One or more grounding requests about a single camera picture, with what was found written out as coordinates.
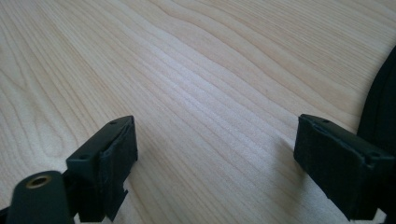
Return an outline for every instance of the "black object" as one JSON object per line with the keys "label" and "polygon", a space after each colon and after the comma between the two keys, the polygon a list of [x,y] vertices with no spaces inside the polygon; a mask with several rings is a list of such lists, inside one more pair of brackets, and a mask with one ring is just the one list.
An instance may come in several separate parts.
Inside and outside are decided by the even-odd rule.
{"label": "black object", "polygon": [[294,158],[348,219],[396,220],[396,48],[370,89],[358,135],[301,115]]}
{"label": "black object", "polygon": [[76,213],[82,222],[114,220],[135,161],[134,117],[112,120],[66,160],[62,175],[47,171],[22,180],[11,206],[0,211],[0,224],[74,223]]}

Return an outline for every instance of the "table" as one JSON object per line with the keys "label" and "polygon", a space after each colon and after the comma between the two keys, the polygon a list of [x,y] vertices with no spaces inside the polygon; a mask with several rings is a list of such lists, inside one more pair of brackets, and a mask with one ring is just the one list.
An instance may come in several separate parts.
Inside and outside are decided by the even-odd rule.
{"label": "table", "polygon": [[395,40],[392,0],[2,0],[0,207],[134,115],[115,223],[348,223],[292,157],[297,118],[355,132]]}

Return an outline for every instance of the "light wood tabletop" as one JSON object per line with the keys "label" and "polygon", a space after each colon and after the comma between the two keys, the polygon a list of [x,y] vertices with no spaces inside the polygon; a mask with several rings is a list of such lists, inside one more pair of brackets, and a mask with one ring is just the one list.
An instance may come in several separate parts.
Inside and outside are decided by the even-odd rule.
{"label": "light wood tabletop", "polygon": [[393,0],[1,0],[0,207],[134,115],[115,223],[348,223],[292,157],[298,116],[355,132],[395,44]]}

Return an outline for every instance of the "black bracket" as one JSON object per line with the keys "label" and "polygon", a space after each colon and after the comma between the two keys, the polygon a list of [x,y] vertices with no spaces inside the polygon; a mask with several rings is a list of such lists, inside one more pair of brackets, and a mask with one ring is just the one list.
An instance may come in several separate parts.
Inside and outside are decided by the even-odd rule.
{"label": "black bracket", "polygon": [[0,224],[114,220],[125,199],[123,182],[137,161],[134,117],[110,121],[66,160],[61,174],[47,171],[23,179]]}
{"label": "black bracket", "polygon": [[294,158],[347,219],[370,220],[377,208],[396,220],[396,48],[366,99],[358,134],[301,115]]}

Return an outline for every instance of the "wood grain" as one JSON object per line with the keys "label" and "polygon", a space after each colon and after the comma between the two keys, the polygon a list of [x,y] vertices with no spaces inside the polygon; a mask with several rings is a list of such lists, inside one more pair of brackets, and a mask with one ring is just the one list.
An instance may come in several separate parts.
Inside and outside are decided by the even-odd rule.
{"label": "wood grain", "polygon": [[355,131],[395,40],[392,0],[1,0],[0,206],[132,114],[116,223],[347,223],[297,117]]}

